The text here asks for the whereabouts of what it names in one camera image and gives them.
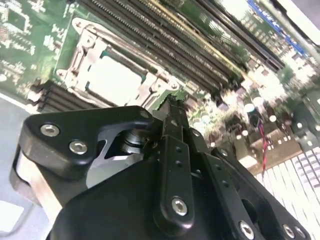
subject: black ram slot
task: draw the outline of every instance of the black ram slot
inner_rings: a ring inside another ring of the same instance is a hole
[[[238,20],[227,13],[220,5],[208,0],[189,0],[206,12],[228,34],[241,44],[244,44],[252,55],[263,62],[268,68],[277,73],[285,67],[285,64],[263,43],[249,32]]]
[[[115,15],[120,17],[122,20],[126,21],[127,23],[130,23],[130,25],[136,26],[135,29],[138,30],[139,33],[143,34],[147,39],[155,40],[154,43],[157,45],[163,46],[166,50],[170,52],[171,57],[176,61],[183,61],[185,63],[188,63],[195,71],[202,73],[202,75],[206,79],[213,80],[212,75],[213,72],[209,71],[208,68],[201,65],[197,60],[196,61],[190,61],[188,58],[189,56],[183,52],[178,47],[173,48],[172,43],[168,41],[165,37],[163,37],[161,34],[157,33],[155,29],[152,29],[147,23],[141,21],[137,16],[132,14],[130,11],[127,11],[126,13],[122,13],[124,8],[120,5],[118,5],[113,0],[104,1],[108,2],[108,9],[113,12]],[[216,76],[216,79],[218,82],[217,85],[222,84],[224,87],[228,87],[228,82],[221,79],[220,77]]]
[[[198,46],[190,38],[186,37],[181,32],[177,31],[177,29],[171,26],[169,22],[166,21],[166,23],[164,24],[165,20],[160,16],[158,16],[157,14],[155,14],[150,8],[148,8],[142,2],[140,2],[139,0],[133,0],[133,1],[128,0],[125,4],[130,5],[133,8],[135,7],[141,13],[144,13],[144,15],[149,20],[153,20],[153,22],[157,25],[158,28],[162,28],[164,31],[168,31],[168,33],[172,35],[175,39],[178,39],[185,46],[188,46],[188,48],[192,50],[190,51],[191,53],[189,55],[190,57],[194,58],[195,60],[197,60],[197,57],[199,57],[202,59],[203,62],[207,62],[208,64],[211,65],[213,69],[223,73],[225,76],[228,76],[228,77],[233,76],[233,72],[230,69],[228,69],[225,65],[223,65],[219,61],[217,61],[207,51],[200,48],[200,46]]]
[[[209,81],[208,79],[204,78],[204,76],[201,75],[199,72],[193,72],[192,70],[190,70],[190,66],[188,66],[184,62],[180,61],[179,59],[179,61],[174,60],[169,55],[167,55],[167,53],[163,52],[162,49],[158,48],[153,43],[148,42],[141,36],[140,33],[137,33],[134,30],[134,28],[130,26],[128,23],[120,21],[116,19],[114,16],[111,16],[108,13],[109,10],[97,1],[80,1],[80,3],[84,7],[86,7],[90,12],[94,13],[97,17],[106,21],[111,27],[117,29],[141,47],[148,49],[150,53],[155,55],[164,64],[179,70],[180,74],[184,75],[187,79],[193,80],[195,83],[199,84],[199,86],[202,89],[210,92],[212,92],[214,89],[220,89],[220,86],[217,86],[212,81]]]

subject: blue surface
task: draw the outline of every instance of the blue surface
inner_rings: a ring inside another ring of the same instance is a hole
[[[0,239],[3,240],[44,240],[50,231],[44,210],[16,193],[9,182],[21,126],[29,115],[0,98],[0,201],[24,208],[12,232],[0,231]]]

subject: green circuit board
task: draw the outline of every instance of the green circuit board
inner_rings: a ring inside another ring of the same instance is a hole
[[[250,70],[254,71],[259,65],[257,61],[252,63],[250,53],[196,8],[192,0],[161,2],[168,8],[169,3],[171,9],[173,6],[177,12],[188,16],[194,26],[209,33],[223,48],[247,64]],[[76,3],[67,4],[64,0],[0,1],[0,89],[17,98],[25,99],[36,78],[60,82],[56,70],[68,68],[80,37],[71,24],[75,17],[99,23],[110,29],[105,22]],[[241,16],[235,14],[235,17],[279,57],[283,56],[284,51],[293,49],[292,46],[288,46],[283,36],[276,34],[274,29],[250,8],[242,11]],[[300,55],[302,60],[309,64],[312,58],[307,56],[308,53]],[[291,66],[287,65],[278,78],[288,83],[293,76]],[[186,82],[185,85],[183,89],[173,93],[179,94],[180,98],[190,93],[196,98],[206,95],[194,84]],[[161,96],[152,108],[157,108],[158,102],[164,98],[165,96]]]

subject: electronic component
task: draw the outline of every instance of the electronic component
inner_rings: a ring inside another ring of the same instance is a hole
[[[164,120],[139,106],[36,114],[25,120],[11,184],[23,196],[36,196],[53,226],[48,239],[125,239],[128,232],[133,239],[267,239],[269,232],[254,224],[259,218],[275,239],[286,238],[285,223],[299,227],[304,236],[297,234],[297,240],[311,240],[231,152],[207,148],[203,136],[189,127],[180,103],[171,96],[164,101],[159,109],[167,110]],[[123,132],[131,135],[121,139]],[[146,145],[140,132],[147,136]],[[111,178],[102,173],[102,181],[88,189],[87,174],[100,157],[97,139],[107,143],[100,155],[129,153],[123,148],[128,140],[144,146],[144,154]],[[212,202],[220,207],[209,210]],[[212,225],[215,220],[222,224]]]
[[[149,109],[165,91],[179,89],[175,77],[164,75],[160,65],[102,25],[75,18],[72,26],[81,36],[69,68],[58,69],[56,74],[78,94],[86,93],[109,106]],[[139,63],[125,54],[136,55]],[[157,73],[151,73],[152,69],[158,69]]]

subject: motherboard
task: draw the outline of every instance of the motherboard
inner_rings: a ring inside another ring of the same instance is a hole
[[[0,90],[38,112],[172,94],[209,146],[271,150],[320,73],[319,47],[284,23],[268,0],[0,0]]]

